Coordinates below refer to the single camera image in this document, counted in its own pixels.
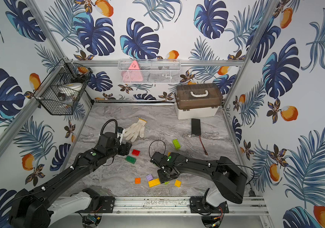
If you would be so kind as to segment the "yellow long lego brick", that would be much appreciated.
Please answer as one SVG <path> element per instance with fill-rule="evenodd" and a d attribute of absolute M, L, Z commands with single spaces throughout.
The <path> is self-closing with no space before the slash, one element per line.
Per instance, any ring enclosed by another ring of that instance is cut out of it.
<path fill-rule="evenodd" d="M 159 178 L 148 181 L 148 185 L 150 188 L 160 185 Z"/>

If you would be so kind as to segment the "dark green lego brick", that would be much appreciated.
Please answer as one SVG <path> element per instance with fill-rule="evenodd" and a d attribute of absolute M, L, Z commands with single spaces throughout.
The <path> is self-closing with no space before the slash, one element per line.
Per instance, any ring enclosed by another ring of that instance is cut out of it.
<path fill-rule="evenodd" d="M 137 159 L 131 156 L 126 156 L 125 160 L 131 164 L 135 164 Z"/>

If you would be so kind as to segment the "lime green lego brick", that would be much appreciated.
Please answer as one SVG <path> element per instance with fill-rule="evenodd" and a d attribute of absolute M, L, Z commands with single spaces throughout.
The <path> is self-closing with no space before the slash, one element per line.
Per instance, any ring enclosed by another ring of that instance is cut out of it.
<path fill-rule="evenodd" d="M 172 143 L 173 143 L 173 146 L 174 146 L 174 148 L 175 148 L 176 150 L 179 150 L 179 149 L 181 148 L 181 145 L 180 145 L 180 143 L 179 143 L 179 141 L 178 141 L 177 139 L 174 139 L 174 140 L 172 141 Z"/>

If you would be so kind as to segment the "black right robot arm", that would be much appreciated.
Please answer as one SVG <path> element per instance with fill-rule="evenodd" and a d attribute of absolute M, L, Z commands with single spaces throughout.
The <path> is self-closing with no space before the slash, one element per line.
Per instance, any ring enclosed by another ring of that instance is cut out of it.
<path fill-rule="evenodd" d="M 200 160 L 179 153 L 164 155 L 155 152 L 150 162 L 158 167 L 161 183 L 175 180 L 182 173 L 199 176 L 214 183 L 215 186 L 208 188 L 204 196 L 191 198 L 191 211 L 195 213 L 214 213 L 226 201 L 243 203 L 248 175 L 227 157 Z"/>

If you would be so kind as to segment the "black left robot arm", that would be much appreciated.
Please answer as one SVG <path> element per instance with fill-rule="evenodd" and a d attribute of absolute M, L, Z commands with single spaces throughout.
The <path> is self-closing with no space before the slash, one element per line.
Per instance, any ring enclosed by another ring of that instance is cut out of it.
<path fill-rule="evenodd" d="M 49 208 L 62 193 L 109 158 L 127 156 L 131 147 L 129 142 L 121 143 L 116 133 L 102 134 L 94 148 L 79 153 L 74 163 L 63 172 L 31 191 L 19 191 L 9 211 L 10 225 L 14 228 L 47 228 L 53 215 Z"/>

